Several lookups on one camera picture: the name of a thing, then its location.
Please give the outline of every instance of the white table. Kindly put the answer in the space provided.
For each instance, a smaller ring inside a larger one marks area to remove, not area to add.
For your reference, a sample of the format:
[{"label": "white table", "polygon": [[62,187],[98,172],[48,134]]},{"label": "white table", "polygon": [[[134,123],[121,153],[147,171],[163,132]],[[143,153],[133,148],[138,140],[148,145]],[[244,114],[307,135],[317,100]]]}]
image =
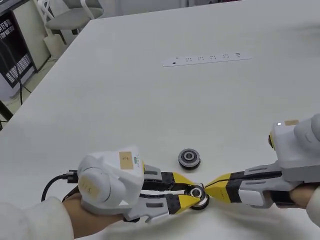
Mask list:
[{"label": "white table", "polygon": [[[246,0],[91,21],[0,134],[0,201],[26,208],[89,152],[136,144],[144,161],[207,183],[270,164],[274,121],[319,111],[320,2]],[[252,60],[162,67],[185,55]],[[177,157],[199,151],[185,173]],[[55,184],[63,197],[73,186]],[[162,224],[117,224],[95,240],[316,240],[305,211],[211,201]]]}]

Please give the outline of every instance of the gray floor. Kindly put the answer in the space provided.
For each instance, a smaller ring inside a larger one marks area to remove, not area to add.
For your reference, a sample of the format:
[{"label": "gray floor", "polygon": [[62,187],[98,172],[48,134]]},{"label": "gray floor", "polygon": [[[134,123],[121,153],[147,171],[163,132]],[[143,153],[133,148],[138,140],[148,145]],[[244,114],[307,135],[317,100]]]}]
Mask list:
[{"label": "gray floor", "polygon": [[[43,68],[36,74],[34,74],[31,79],[29,79],[26,84],[24,84],[31,92],[36,89],[38,84],[42,81],[42,79],[45,77],[45,75],[49,72],[49,70],[53,67],[55,64],[54,61],[48,61]],[[30,93],[23,89],[22,90],[22,98],[23,101],[25,101],[29,97]],[[14,96],[10,101],[5,101],[4,104],[9,108],[9,110],[14,114],[18,111],[20,108],[20,95],[17,94]],[[0,120],[4,121],[5,119],[0,115]]]}]

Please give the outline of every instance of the person's hand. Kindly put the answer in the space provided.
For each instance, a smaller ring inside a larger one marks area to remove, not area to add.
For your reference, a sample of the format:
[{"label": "person's hand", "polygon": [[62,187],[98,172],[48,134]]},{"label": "person's hand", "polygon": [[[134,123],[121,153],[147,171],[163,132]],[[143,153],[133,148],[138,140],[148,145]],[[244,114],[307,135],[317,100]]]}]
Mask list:
[{"label": "person's hand", "polygon": [[290,197],[298,208],[306,209],[316,188],[317,186],[313,185],[298,186],[290,192]]},{"label": "person's hand", "polygon": [[100,216],[84,210],[80,193],[68,197],[62,204],[70,216],[75,239],[98,233],[123,219],[122,215]]}]

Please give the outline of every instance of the power strip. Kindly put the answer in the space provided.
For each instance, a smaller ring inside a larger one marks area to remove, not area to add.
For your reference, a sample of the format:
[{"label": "power strip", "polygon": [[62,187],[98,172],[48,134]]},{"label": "power strip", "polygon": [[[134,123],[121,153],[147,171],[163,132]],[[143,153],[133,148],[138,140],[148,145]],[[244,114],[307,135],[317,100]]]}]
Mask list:
[{"label": "power strip", "polygon": [[249,60],[252,57],[243,52],[222,53],[213,55],[174,57],[163,62],[164,67],[184,66],[193,64],[211,64],[229,61]]}]

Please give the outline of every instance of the tan label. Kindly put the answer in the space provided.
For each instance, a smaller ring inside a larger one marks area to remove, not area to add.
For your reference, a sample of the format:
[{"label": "tan label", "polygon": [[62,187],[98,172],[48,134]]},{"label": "tan label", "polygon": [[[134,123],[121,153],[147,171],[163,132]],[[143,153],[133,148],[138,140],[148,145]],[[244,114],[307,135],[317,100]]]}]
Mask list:
[{"label": "tan label", "polygon": [[298,123],[299,123],[299,120],[287,120],[287,121],[284,121],[284,124],[286,126],[297,125]]},{"label": "tan label", "polygon": [[134,163],[132,162],[132,153],[130,151],[120,151],[120,168],[123,170],[134,169]]},{"label": "tan label", "polygon": [[82,192],[86,192],[93,199],[97,199],[100,190],[96,187],[96,185],[87,177],[80,177],[78,188]]}]

